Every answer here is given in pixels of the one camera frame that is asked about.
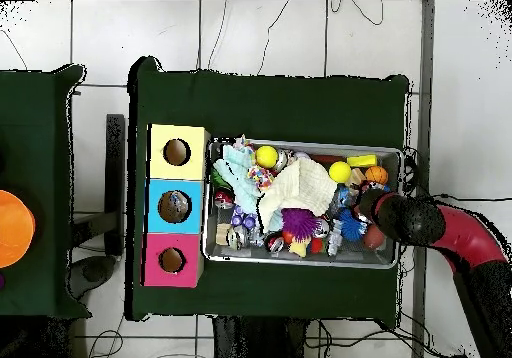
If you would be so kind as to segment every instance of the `white cloth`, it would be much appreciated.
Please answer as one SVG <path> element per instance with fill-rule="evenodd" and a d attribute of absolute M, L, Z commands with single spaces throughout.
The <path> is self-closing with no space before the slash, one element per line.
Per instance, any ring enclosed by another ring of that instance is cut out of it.
<path fill-rule="evenodd" d="M 258 203 L 263 232 L 276 209 L 302 208 L 319 217 L 329 208 L 337 183 L 317 162 L 299 158 L 275 178 Z"/>

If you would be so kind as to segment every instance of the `shape sorter box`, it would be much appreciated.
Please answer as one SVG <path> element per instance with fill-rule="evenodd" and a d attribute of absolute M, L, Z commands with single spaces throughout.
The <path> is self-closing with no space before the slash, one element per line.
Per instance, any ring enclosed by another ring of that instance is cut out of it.
<path fill-rule="evenodd" d="M 147 134 L 147 224 L 141 284 L 193 288 L 203 269 L 200 241 L 210 134 L 202 127 L 157 124 L 149 125 Z M 184 158 L 169 149 L 185 151 Z M 188 201 L 187 217 L 181 222 L 166 221 L 158 211 L 163 195 L 173 191 L 181 192 Z M 183 261 L 176 271 L 164 270 L 162 255 L 168 250 L 176 251 L 180 257 L 173 251 L 174 257 Z"/>

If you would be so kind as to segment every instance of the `green table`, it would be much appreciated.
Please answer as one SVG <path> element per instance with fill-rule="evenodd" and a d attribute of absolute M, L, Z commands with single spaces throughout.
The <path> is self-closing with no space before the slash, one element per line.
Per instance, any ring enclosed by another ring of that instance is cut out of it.
<path fill-rule="evenodd" d="M 1 269 L 0 315 L 90 315 L 66 286 L 72 196 L 67 105 L 82 74 L 78 65 L 52 73 L 0 71 L 0 189 L 22 199 L 36 220 L 28 252 Z"/>
<path fill-rule="evenodd" d="M 195 289 L 140 286 L 146 126 L 203 126 L 215 137 L 402 148 L 408 80 L 243 77 L 162 72 L 141 58 L 129 75 L 128 317 L 222 314 L 377 318 L 394 326 L 397 267 L 318 268 L 205 261 Z"/>

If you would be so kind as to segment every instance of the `gray plastic tray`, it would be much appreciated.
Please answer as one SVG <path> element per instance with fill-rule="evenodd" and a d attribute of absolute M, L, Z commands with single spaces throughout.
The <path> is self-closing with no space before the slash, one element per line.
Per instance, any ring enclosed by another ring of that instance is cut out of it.
<path fill-rule="evenodd" d="M 309 155 L 335 155 L 350 157 L 375 154 L 377 156 L 378 165 L 384 167 L 389 174 L 388 186 L 392 191 L 402 193 L 402 184 L 405 174 L 404 155 L 398 149 L 301 142 L 274 142 L 265 140 L 250 140 L 250 142 L 256 147 L 271 145 L 275 148 L 306 152 Z M 212 141 L 210 143 L 208 151 L 210 161 L 215 161 L 219 157 L 219 150 L 222 143 L 225 142 Z M 229 263 L 229 261 L 237 261 L 247 263 L 357 267 L 371 269 L 391 268 L 398 261 L 398 246 L 389 238 L 386 238 L 385 243 L 374 251 L 364 248 L 361 241 L 350 242 L 343 240 L 338 249 L 338 253 L 334 257 L 329 257 L 326 253 L 319 253 L 313 255 L 308 254 L 305 258 L 300 258 L 296 254 L 284 250 L 276 254 L 271 254 L 267 252 L 264 247 L 248 247 L 235 251 L 228 246 L 221 246 L 215 243 L 219 210 L 213 204 L 213 188 L 210 186 L 210 182 L 207 182 L 205 187 L 205 206 L 206 211 L 203 212 L 204 229 L 201 246 L 203 254 L 213 261 L 226 261 L 227 263 Z"/>

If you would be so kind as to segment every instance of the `tennis ball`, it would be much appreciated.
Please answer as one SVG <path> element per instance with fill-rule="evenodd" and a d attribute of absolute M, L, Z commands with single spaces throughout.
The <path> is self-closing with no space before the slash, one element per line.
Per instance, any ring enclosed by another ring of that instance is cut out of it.
<path fill-rule="evenodd" d="M 262 146 L 256 150 L 256 162 L 263 168 L 272 168 L 277 163 L 279 155 L 272 146 Z"/>
<path fill-rule="evenodd" d="M 337 183 L 345 183 L 350 178 L 351 168 L 346 162 L 335 162 L 329 168 L 329 176 Z"/>

